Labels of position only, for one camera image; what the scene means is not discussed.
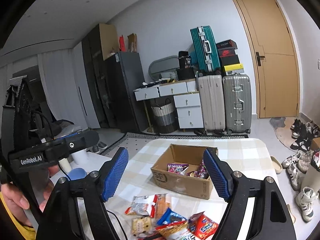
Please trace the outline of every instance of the drawer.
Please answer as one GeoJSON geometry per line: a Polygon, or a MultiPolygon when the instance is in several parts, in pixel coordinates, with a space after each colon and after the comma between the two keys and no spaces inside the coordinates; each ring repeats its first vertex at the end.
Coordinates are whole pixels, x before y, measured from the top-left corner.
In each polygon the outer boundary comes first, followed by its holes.
{"type": "Polygon", "coordinates": [[[187,84],[185,82],[172,83],[169,85],[159,86],[160,96],[169,96],[188,93],[187,84]]]}
{"type": "Polygon", "coordinates": [[[187,82],[187,89],[188,89],[188,92],[195,92],[195,91],[197,91],[196,81],[189,81],[189,82],[187,82]]]}
{"type": "Polygon", "coordinates": [[[174,96],[176,108],[185,106],[201,106],[199,93],[174,96]]]}
{"type": "Polygon", "coordinates": [[[179,127],[181,129],[184,129],[184,128],[203,128],[202,115],[193,116],[193,117],[185,117],[185,118],[179,117],[178,120],[179,120],[179,127]]]}
{"type": "Polygon", "coordinates": [[[201,106],[192,106],[192,107],[180,107],[177,108],[178,117],[202,117],[202,109],[201,106]]]}
{"type": "Polygon", "coordinates": [[[159,97],[158,87],[142,88],[134,93],[137,101],[159,97]]]}

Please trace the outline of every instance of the yellow sleeve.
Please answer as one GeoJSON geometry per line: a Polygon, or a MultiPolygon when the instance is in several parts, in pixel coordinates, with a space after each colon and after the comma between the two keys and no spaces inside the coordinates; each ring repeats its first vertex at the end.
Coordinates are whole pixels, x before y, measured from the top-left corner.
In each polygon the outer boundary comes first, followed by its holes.
{"type": "Polygon", "coordinates": [[[10,210],[8,209],[7,204],[5,203],[4,198],[2,196],[2,192],[0,192],[0,198],[5,210],[7,211],[8,215],[10,216],[16,228],[19,230],[20,234],[25,238],[25,240],[35,240],[36,239],[35,229],[23,226],[16,220],[16,218],[11,214],[10,210]]]}

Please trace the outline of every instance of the gray suitcase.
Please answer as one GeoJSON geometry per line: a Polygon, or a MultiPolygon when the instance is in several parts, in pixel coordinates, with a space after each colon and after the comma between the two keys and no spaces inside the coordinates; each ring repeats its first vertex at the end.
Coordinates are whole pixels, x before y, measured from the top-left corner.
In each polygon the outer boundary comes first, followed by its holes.
{"type": "Polygon", "coordinates": [[[198,87],[204,128],[206,130],[224,130],[226,116],[221,75],[199,77],[198,87]]]}
{"type": "Polygon", "coordinates": [[[225,76],[222,83],[227,129],[250,133],[252,114],[249,77],[246,74],[225,76]]]}

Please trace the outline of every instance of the blue gripper pad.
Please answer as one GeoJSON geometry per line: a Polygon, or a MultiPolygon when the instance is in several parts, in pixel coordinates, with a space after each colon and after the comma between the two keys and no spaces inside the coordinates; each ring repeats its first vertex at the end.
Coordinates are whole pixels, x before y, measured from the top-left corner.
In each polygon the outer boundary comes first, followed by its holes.
{"type": "Polygon", "coordinates": [[[128,150],[120,147],[115,156],[110,160],[112,166],[103,183],[103,191],[101,197],[106,202],[113,197],[129,161],[128,150]]]}
{"type": "Polygon", "coordinates": [[[229,202],[233,192],[233,170],[226,162],[221,161],[215,152],[214,148],[207,148],[203,154],[203,162],[219,197],[229,202]]]}

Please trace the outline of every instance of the human hand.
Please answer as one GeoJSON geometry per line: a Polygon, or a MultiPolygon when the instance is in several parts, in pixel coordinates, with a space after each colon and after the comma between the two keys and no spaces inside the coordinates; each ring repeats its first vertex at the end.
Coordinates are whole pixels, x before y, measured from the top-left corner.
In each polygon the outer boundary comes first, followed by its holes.
{"type": "MultiPolygon", "coordinates": [[[[53,176],[59,171],[58,166],[52,166],[48,168],[49,175],[53,176]]],[[[43,212],[45,205],[50,197],[50,194],[53,190],[53,183],[49,179],[48,184],[44,190],[43,197],[44,201],[39,205],[40,210],[43,212]]],[[[4,198],[5,203],[8,206],[8,209],[12,213],[12,215],[23,225],[32,227],[31,222],[27,218],[24,213],[24,209],[29,209],[30,205],[26,197],[22,194],[22,192],[13,184],[7,183],[1,185],[1,192],[4,198]]]]}

